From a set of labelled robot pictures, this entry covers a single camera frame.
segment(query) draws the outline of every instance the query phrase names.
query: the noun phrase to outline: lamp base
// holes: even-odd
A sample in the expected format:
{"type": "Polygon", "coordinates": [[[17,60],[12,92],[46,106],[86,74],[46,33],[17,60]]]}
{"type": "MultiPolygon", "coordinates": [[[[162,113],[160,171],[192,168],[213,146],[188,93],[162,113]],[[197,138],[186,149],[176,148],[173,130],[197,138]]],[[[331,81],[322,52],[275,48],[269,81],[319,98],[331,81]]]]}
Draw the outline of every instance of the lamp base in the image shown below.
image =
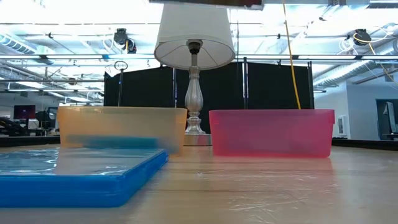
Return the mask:
{"type": "Polygon", "coordinates": [[[185,134],[184,146],[211,146],[211,134],[185,134]]]}

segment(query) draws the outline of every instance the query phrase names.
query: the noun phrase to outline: black curtain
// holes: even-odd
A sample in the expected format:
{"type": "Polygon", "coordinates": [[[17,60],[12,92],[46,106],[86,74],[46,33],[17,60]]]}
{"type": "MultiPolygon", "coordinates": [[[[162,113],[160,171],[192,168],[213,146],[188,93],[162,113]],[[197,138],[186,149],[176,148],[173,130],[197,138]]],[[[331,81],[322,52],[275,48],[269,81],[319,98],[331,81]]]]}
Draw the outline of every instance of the black curtain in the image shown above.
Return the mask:
{"type": "MultiPolygon", "coordinates": [[[[185,95],[189,84],[189,73],[176,72],[177,107],[185,107],[185,95]]],[[[230,63],[224,67],[200,72],[200,88],[203,95],[203,109],[200,111],[201,128],[210,134],[210,110],[242,110],[243,75],[242,63],[230,63]]]]}
{"type": "MultiPolygon", "coordinates": [[[[313,89],[307,67],[294,67],[298,98],[313,109],[313,89]]],[[[297,109],[290,66],[248,63],[248,109],[297,109]]]]}
{"type": "MultiPolygon", "coordinates": [[[[117,106],[120,74],[105,73],[104,105],[117,106]]],[[[124,72],[121,106],[174,107],[172,68],[124,72]]]]}

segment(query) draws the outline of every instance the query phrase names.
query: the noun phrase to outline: white lampshade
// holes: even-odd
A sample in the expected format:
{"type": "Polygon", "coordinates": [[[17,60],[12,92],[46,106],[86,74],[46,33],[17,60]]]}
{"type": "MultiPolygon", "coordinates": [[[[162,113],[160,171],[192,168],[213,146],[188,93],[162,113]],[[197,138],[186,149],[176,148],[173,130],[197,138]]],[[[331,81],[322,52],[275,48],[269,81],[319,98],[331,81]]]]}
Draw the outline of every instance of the white lampshade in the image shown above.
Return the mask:
{"type": "Polygon", "coordinates": [[[235,58],[226,9],[194,4],[165,4],[155,58],[169,67],[188,70],[192,64],[187,40],[199,39],[200,70],[227,65],[235,58]]]}

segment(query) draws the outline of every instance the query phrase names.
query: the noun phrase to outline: pink plastic container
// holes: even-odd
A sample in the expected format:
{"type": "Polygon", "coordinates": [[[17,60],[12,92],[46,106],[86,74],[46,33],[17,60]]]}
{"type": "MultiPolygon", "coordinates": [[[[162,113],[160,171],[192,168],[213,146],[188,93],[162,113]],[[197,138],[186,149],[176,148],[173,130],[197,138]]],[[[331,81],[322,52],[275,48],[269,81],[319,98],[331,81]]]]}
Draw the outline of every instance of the pink plastic container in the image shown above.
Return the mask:
{"type": "Polygon", "coordinates": [[[333,110],[215,110],[215,156],[328,157],[333,110]]]}

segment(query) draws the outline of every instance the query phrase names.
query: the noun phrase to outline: wooden table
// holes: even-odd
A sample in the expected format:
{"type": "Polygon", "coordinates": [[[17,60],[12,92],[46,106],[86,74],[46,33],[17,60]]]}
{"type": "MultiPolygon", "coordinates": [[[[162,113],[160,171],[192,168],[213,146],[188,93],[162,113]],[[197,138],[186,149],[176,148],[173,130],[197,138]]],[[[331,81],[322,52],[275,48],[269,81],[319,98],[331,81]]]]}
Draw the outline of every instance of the wooden table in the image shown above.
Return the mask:
{"type": "Polygon", "coordinates": [[[0,223],[396,224],[398,153],[334,147],[329,159],[211,156],[186,147],[121,208],[4,208],[0,223]]]}

